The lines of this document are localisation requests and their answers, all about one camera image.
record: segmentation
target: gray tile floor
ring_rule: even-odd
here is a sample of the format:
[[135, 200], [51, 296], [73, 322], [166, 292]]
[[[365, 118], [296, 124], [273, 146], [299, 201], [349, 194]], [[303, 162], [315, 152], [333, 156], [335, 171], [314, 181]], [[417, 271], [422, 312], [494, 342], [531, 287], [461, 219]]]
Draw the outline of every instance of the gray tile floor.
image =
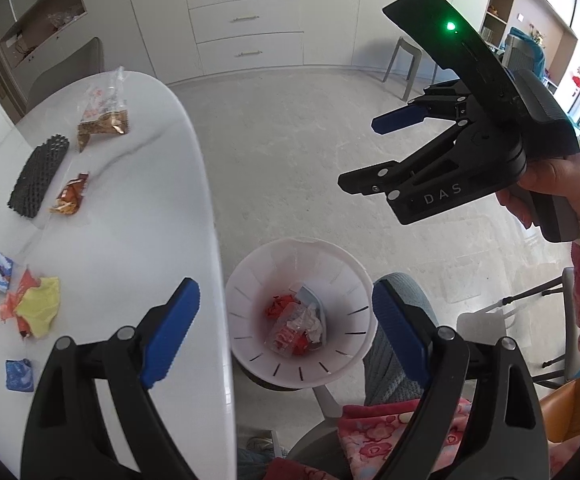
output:
[[[373, 279], [395, 270], [422, 286], [439, 322], [455, 326], [511, 293], [560, 275], [569, 247], [525, 231], [493, 196], [409, 226], [385, 197], [350, 196], [337, 186], [345, 171], [403, 160], [446, 128], [426, 120], [377, 136], [373, 117], [403, 105], [403, 78], [334, 69], [265, 70], [175, 86], [201, 143], [214, 200], [227, 280], [250, 251], [276, 238], [304, 235], [352, 253]], [[426, 82], [417, 81], [422, 91]], [[563, 353], [564, 314], [558, 295], [530, 300], [508, 334], [530, 371]], [[363, 400], [361, 365], [329, 385], [342, 404]], [[322, 420], [310, 391], [279, 393], [253, 384], [234, 367], [237, 423], [278, 431], [291, 447]]]

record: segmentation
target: white table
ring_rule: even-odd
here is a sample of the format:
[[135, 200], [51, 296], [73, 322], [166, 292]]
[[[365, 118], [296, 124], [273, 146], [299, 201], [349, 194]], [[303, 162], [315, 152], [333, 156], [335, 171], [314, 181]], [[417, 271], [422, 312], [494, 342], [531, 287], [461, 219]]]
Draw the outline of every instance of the white table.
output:
[[[0, 322], [0, 459], [18, 476], [33, 394], [8, 391], [6, 359], [28, 358], [35, 382], [54, 341], [108, 339], [163, 304], [183, 278], [199, 283], [201, 306], [169, 375], [150, 391], [159, 414], [201, 479], [235, 477], [235, 425], [223, 280], [210, 191], [192, 124], [180, 102], [156, 79], [127, 73], [124, 96], [130, 132], [93, 139], [76, 149], [76, 127], [89, 86], [106, 74], [62, 89], [27, 115], [0, 146], [0, 251], [36, 276], [61, 279], [61, 307], [51, 333], [22, 341], [14, 320]], [[70, 151], [29, 221], [7, 206], [33, 148], [54, 134]], [[75, 216], [48, 207], [70, 178], [90, 172]], [[97, 388], [120, 462], [136, 466], [112, 405]]]

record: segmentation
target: drawer handle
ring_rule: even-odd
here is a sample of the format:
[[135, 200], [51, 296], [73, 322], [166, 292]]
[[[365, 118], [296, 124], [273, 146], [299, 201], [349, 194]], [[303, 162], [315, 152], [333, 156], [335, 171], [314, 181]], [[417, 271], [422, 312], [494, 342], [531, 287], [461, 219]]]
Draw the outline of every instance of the drawer handle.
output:
[[241, 18], [234, 18], [232, 20], [232, 23], [233, 22], [245, 22], [246, 20], [255, 20], [257, 18], [258, 18], [258, 16], [243, 16]]
[[241, 52], [236, 55], [236, 57], [243, 57], [243, 56], [255, 56], [256, 54], [263, 54], [262, 50], [252, 50], [250, 52]]

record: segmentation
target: black textured pad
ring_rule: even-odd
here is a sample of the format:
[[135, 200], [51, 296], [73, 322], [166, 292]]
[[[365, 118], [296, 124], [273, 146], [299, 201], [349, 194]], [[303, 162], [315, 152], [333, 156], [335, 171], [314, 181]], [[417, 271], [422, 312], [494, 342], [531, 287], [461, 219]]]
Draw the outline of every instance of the black textured pad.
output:
[[34, 218], [59, 169], [70, 142], [64, 136], [50, 137], [32, 152], [14, 185], [8, 207], [22, 216]]

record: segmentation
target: blue gripper pad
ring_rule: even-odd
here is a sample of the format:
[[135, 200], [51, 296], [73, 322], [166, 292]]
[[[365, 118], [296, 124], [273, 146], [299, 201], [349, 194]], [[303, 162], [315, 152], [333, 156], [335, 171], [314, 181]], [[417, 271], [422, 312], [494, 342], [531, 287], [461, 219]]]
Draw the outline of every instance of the blue gripper pad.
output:
[[372, 120], [372, 130], [385, 135], [395, 132], [406, 126], [419, 124], [427, 117], [427, 110], [422, 106], [408, 105], [397, 110], [392, 110]]
[[[407, 321], [396, 298], [388, 291], [388, 287], [391, 288], [391, 285], [383, 280], [375, 283], [372, 291], [372, 310], [388, 337], [394, 354], [401, 362], [407, 378], [416, 381], [425, 389], [431, 379], [429, 348]], [[424, 316], [427, 315], [423, 310], [421, 312]]]
[[172, 297], [167, 300], [169, 311], [156, 328], [144, 349], [144, 367], [141, 382], [146, 389], [154, 386], [167, 375], [187, 330], [199, 311], [201, 293], [199, 285], [186, 278]]

